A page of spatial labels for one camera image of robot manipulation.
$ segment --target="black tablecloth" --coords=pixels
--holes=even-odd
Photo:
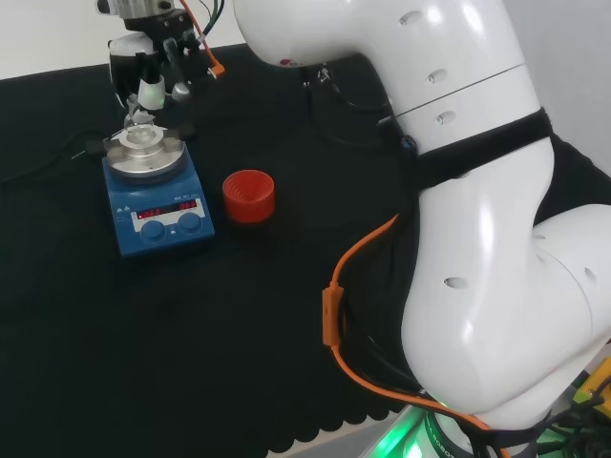
[[[320,140],[296,71],[272,69],[245,47],[219,58],[226,77],[168,120],[197,125],[189,148],[214,239],[122,260],[100,165],[84,158],[0,196],[2,456],[259,457],[400,408],[343,376],[320,323],[336,261],[405,206],[396,157]],[[335,68],[347,95],[380,100],[362,59]],[[380,115],[316,98],[325,129],[375,139]],[[0,99],[0,177],[49,157],[73,132],[120,127],[105,66],[3,81]],[[555,142],[539,218],[611,203],[607,176]],[[222,182],[244,168],[276,181],[277,216],[256,232],[233,227],[222,210]]]

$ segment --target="orange wire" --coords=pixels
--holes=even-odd
[[[392,227],[392,225],[397,221],[398,217],[399,216],[396,215],[389,222],[387,222],[383,226],[377,228],[375,231],[373,231],[369,235],[363,237],[361,240],[359,240],[352,248],[350,248],[342,256],[342,258],[340,259],[340,261],[337,264],[337,267],[335,267],[335,271],[333,272],[333,278],[331,280],[331,288],[339,288],[340,274],[342,273],[342,269],[346,265],[346,262],[348,262],[348,260],[357,251],[359,251],[361,248],[363,248],[370,241],[380,237],[382,234],[387,232]],[[430,401],[428,399],[420,398],[418,396],[411,396],[411,395],[408,395],[408,394],[397,393],[397,392],[394,392],[394,391],[390,391],[390,390],[381,388],[380,386],[376,386],[374,384],[371,384],[367,380],[364,380],[361,377],[359,377],[356,373],[354,373],[352,371],[352,369],[350,369],[350,367],[348,367],[348,365],[346,364],[346,361],[344,361],[344,358],[342,357],[342,353],[340,352],[340,345],[332,346],[331,347],[331,351],[333,352],[333,356],[335,357],[335,361],[337,361],[337,364],[350,377],[350,379],[352,379],[354,382],[356,382],[358,385],[362,386],[363,388],[368,389],[369,391],[372,391],[372,392],[374,392],[376,394],[379,394],[381,396],[385,396],[387,398],[395,399],[397,401],[401,401],[401,402],[410,404],[412,406],[424,407],[424,408],[432,407],[432,408],[440,410],[442,412],[447,412],[447,413],[450,413],[450,414],[452,414],[452,415],[454,415],[456,417],[462,418],[463,420],[471,423],[472,425],[475,425],[476,427],[478,427],[480,429],[491,430],[491,428],[488,425],[486,425],[484,422],[482,422],[481,420],[477,419],[473,415],[465,415],[465,414],[462,414],[462,413],[458,413],[458,412],[456,412],[454,410],[451,410],[450,408],[447,408],[447,407],[443,406],[442,404],[439,404],[436,401]],[[507,449],[504,448],[501,452],[502,452],[503,458],[511,458],[511,454],[509,453],[509,451]]]
[[[201,35],[200,24],[198,24],[198,20],[195,18],[195,15],[193,14],[193,12],[191,12],[191,9],[187,5],[186,0],[180,0],[180,3],[182,4],[182,7],[184,8],[184,10],[187,11],[187,14],[189,14],[189,17],[191,18],[191,22],[193,22],[193,25],[195,26],[196,31],[198,31],[198,34]],[[212,64],[214,66],[212,68],[212,72],[216,76],[222,75],[225,72],[225,67],[222,65],[221,62],[219,62],[219,60],[217,60],[215,55],[212,53],[212,50],[210,50],[210,47],[208,46],[208,43],[206,43],[206,40],[203,40],[203,46],[205,47],[206,53],[208,54],[208,57],[210,57],[210,60],[212,61]]]
[[[344,266],[346,265],[346,262],[348,262],[348,260],[350,258],[352,258],[352,255],[354,255],[354,253],[356,253],[361,248],[363,248],[365,245],[367,245],[370,241],[380,237],[382,234],[384,234],[386,231],[388,231],[392,227],[392,225],[397,221],[397,218],[399,218],[399,216],[395,215],[395,217],[393,219],[391,219],[389,222],[384,224],[382,227],[378,227],[371,234],[369,234],[368,236],[365,236],[362,239],[360,239],[352,248],[350,248],[342,256],[340,261],[337,263],[337,267],[335,267],[335,271],[333,272],[333,279],[331,280],[331,286],[335,286],[335,285],[339,284],[340,274],[342,273],[342,269],[344,269]]]

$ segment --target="red plastic cup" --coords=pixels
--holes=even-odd
[[[242,170],[222,185],[225,211],[240,224],[256,224],[271,218],[276,210],[274,180],[258,170]]]

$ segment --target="white robotic arm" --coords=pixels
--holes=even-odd
[[[420,154],[541,108],[501,0],[234,4],[246,42],[270,64],[363,54]],[[611,208],[533,228],[553,171],[544,138],[420,196],[406,358],[438,401],[497,429],[541,421],[611,338]],[[452,421],[440,423],[469,449]]]

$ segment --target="white wall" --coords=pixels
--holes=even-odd
[[[505,4],[554,128],[611,175],[611,1]]]
[[[198,0],[189,0],[189,7],[202,26],[207,24],[208,13]],[[107,62],[108,41],[127,33],[118,17],[95,12],[95,0],[0,0],[0,79]],[[227,0],[208,43],[242,42],[233,1]]]

